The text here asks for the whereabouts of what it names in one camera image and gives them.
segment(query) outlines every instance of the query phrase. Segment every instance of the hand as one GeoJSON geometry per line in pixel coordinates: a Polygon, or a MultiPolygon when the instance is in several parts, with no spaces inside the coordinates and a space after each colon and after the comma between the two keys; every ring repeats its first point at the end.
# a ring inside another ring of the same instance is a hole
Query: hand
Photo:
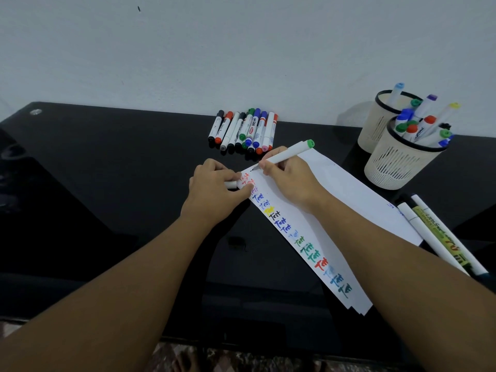
{"type": "Polygon", "coordinates": [[[287,150],[285,146],[269,151],[259,162],[264,175],[274,179],[277,187],[284,196],[296,206],[306,212],[322,198],[327,191],[315,178],[307,162],[298,156],[277,163],[267,162],[270,158],[281,151],[287,150]]]}
{"type": "Polygon", "coordinates": [[[194,218],[213,228],[225,219],[236,206],[249,198],[253,185],[230,192],[225,181],[238,180],[241,173],[227,169],[223,164],[207,159],[196,166],[193,177],[189,178],[189,195],[181,209],[182,217],[194,218]]]}

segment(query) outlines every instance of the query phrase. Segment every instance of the yellow marker label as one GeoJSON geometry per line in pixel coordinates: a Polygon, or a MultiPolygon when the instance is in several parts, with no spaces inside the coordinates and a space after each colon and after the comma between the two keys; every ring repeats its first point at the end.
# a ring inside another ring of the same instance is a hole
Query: yellow marker label
{"type": "Polygon", "coordinates": [[[444,245],[444,247],[455,257],[455,260],[458,261],[460,265],[463,267],[470,266],[470,261],[463,255],[460,248],[451,240],[442,229],[439,228],[437,223],[432,219],[429,215],[427,215],[420,206],[415,206],[412,209],[419,217],[422,219],[422,222],[431,230],[434,236],[444,245]]]}

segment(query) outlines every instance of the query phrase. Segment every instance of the right hand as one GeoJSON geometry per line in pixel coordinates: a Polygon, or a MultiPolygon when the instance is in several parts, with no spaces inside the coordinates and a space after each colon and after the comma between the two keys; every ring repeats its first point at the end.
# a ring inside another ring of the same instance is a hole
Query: right hand
{"type": "Polygon", "coordinates": [[[274,179],[277,187],[288,200],[304,211],[310,212],[312,206],[317,204],[327,191],[315,178],[307,162],[299,156],[277,164],[267,162],[267,158],[287,149],[285,146],[280,146],[269,151],[258,164],[263,169],[264,175],[274,179]]]}

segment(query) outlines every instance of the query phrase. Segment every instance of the green marker cap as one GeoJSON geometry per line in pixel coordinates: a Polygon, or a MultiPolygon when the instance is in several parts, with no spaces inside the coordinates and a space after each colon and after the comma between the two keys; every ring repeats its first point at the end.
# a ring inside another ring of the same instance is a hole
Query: green marker cap
{"type": "Polygon", "coordinates": [[[396,128],[394,128],[394,130],[397,131],[398,133],[404,133],[406,132],[407,127],[408,125],[406,125],[405,122],[402,122],[401,124],[396,125],[396,128]]]}
{"type": "Polygon", "coordinates": [[[451,137],[452,135],[453,133],[451,133],[448,129],[441,129],[441,131],[439,132],[439,136],[443,138],[448,138],[451,137]]]}
{"type": "Polygon", "coordinates": [[[420,106],[420,104],[422,104],[421,100],[418,99],[410,100],[410,106],[412,106],[413,108],[417,108],[418,106],[420,106]]]}

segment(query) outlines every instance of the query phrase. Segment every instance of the white pen cup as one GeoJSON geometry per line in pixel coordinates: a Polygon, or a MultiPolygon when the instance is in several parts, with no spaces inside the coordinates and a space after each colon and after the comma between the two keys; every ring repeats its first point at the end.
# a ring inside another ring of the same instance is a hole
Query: white pen cup
{"type": "Polygon", "coordinates": [[[391,118],[398,116],[403,108],[411,108],[412,99],[422,100],[418,96],[402,91],[393,108],[386,105],[392,90],[379,91],[375,96],[375,101],[370,108],[369,116],[363,125],[358,136],[358,145],[368,153],[372,153],[375,146],[381,139],[386,124],[391,118]]]}
{"type": "Polygon", "coordinates": [[[403,187],[449,146],[433,148],[407,141],[394,131],[395,120],[387,123],[363,170],[372,184],[390,190],[403,187]]]}

